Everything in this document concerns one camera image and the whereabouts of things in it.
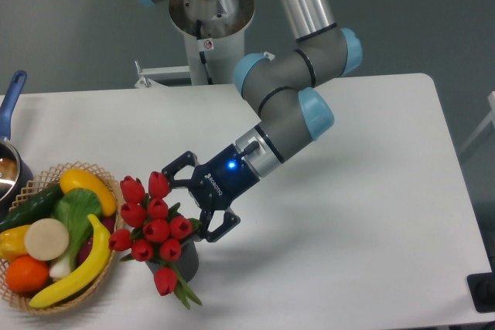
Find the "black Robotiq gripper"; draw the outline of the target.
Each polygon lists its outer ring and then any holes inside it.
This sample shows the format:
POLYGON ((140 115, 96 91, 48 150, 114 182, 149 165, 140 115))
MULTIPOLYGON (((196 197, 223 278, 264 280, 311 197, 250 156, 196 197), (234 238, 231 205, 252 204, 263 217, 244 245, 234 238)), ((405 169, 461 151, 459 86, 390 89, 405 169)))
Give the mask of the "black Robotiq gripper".
POLYGON ((229 206, 260 180, 234 145, 227 146, 202 165, 194 153, 186 151, 165 166, 161 173, 171 190, 188 189, 202 209, 197 235, 208 243, 216 243, 241 222, 239 215, 229 206), (177 179, 179 171, 188 166, 195 168, 192 178, 177 179), (219 210, 224 210, 223 219, 219 226, 210 230, 214 212, 219 210))

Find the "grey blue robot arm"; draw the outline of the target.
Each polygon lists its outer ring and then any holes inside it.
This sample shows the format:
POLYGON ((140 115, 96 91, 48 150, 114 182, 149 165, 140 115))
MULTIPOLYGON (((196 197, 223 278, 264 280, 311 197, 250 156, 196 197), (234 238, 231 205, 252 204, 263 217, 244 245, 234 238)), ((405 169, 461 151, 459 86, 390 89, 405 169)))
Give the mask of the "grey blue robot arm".
POLYGON ((201 240, 215 242, 239 223, 231 203, 333 125, 316 88, 356 69, 360 40, 342 29, 327 0, 282 0, 297 47, 285 56, 244 51, 254 0, 140 0, 168 2, 183 34, 194 85, 233 84, 259 123, 205 164, 192 152, 163 169, 173 188, 199 206, 201 240))

